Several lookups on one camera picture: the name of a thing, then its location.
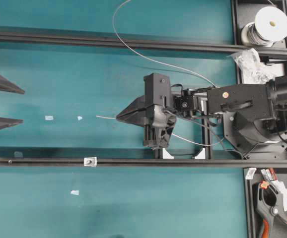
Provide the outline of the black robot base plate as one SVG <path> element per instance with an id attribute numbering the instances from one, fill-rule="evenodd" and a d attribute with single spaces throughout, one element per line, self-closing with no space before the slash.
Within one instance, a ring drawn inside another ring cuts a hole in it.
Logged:
<path id="1" fill-rule="evenodd" d="M 287 134 L 269 132 L 263 120 L 248 121 L 240 113 L 223 115 L 224 137 L 247 160 L 287 160 Z"/>

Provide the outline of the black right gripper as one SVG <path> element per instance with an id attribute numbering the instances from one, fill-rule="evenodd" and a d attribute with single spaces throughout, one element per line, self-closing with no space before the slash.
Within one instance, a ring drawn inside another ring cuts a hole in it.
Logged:
<path id="1" fill-rule="evenodd" d="M 116 116 L 116 120 L 144 127 L 144 146 L 167 148 L 177 121 L 167 112 L 174 108 L 170 79 L 166 75 L 152 73 L 144 77 L 144 82 L 145 95 L 132 101 Z"/>

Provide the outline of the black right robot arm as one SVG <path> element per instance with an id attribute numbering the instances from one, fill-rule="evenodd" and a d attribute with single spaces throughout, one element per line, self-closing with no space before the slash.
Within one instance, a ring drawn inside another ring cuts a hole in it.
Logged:
<path id="1" fill-rule="evenodd" d="M 287 134 L 287 75 L 265 84 L 234 84 L 225 87 L 172 91 L 168 76 L 152 73 L 143 78 L 144 95 L 136 98 L 116 120 L 141 126 L 143 144 L 167 148 L 179 117 L 209 121 L 223 117 L 225 128 L 248 140 Z"/>

